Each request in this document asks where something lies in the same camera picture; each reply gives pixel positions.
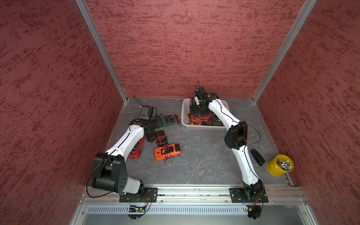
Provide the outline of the red multimeter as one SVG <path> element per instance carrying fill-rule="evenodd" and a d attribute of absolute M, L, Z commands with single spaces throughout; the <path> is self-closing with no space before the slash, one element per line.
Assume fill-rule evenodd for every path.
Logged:
<path fill-rule="evenodd" d="M 195 125 L 202 125 L 203 122 L 203 114 L 193 115 L 193 120 L 195 121 Z"/>

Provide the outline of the orange Victor multimeter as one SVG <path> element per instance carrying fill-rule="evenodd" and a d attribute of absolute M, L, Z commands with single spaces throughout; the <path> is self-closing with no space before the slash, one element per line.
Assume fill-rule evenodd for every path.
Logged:
<path fill-rule="evenodd" d="M 202 125 L 204 125 L 204 126 L 212 126 L 213 125 L 213 114 L 211 114 L 211 113 L 203 114 L 202 118 L 203 118 Z"/>

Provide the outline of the red clamp meter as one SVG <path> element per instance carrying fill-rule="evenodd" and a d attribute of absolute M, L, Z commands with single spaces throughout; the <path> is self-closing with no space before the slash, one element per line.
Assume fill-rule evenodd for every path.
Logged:
<path fill-rule="evenodd" d="M 128 158 L 130 159 L 137 159 L 140 157 L 141 155 L 141 147 L 144 143 L 144 139 L 145 137 L 142 137 L 141 139 L 138 140 L 138 142 L 136 143 L 136 145 L 134 146 L 134 148 L 131 150 L 131 152 L 128 155 Z"/>

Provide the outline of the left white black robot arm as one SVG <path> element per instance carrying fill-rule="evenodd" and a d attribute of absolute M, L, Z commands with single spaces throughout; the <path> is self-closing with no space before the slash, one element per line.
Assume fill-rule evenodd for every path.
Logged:
<path fill-rule="evenodd" d="M 133 119 L 124 135 L 105 153 L 94 157 L 90 175 L 91 186 L 96 189 L 114 192 L 139 194 L 142 182 L 128 176 L 126 161 L 130 152 L 146 132 L 158 127 L 154 117 L 149 119 Z"/>

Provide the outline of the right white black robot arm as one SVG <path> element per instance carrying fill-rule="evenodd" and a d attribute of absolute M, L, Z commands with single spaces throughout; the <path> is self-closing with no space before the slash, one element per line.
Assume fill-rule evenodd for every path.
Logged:
<path fill-rule="evenodd" d="M 195 103 L 198 108 L 202 110 L 209 109 L 215 113 L 225 126 L 227 133 L 224 137 L 224 141 L 226 146 L 233 151 L 240 167 L 244 186 L 244 198 L 247 201 L 255 201 L 261 194 L 264 194 L 264 186 L 261 179 L 257 176 L 249 156 L 247 123 L 237 119 L 224 106 L 215 93 L 196 93 Z"/>

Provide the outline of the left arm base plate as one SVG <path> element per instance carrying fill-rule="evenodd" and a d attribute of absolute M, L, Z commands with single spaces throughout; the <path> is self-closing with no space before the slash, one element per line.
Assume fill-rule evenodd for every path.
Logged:
<path fill-rule="evenodd" d="M 158 197 L 157 187 L 141 187 L 136 194 L 121 193 L 120 203 L 155 203 Z"/>

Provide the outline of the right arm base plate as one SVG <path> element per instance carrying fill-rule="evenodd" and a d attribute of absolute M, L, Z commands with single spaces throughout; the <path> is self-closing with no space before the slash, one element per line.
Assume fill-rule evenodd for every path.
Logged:
<path fill-rule="evenodd" d="M 268 203 L 269 199 L 264 188 L 229 188 L 232 203 Z"/>

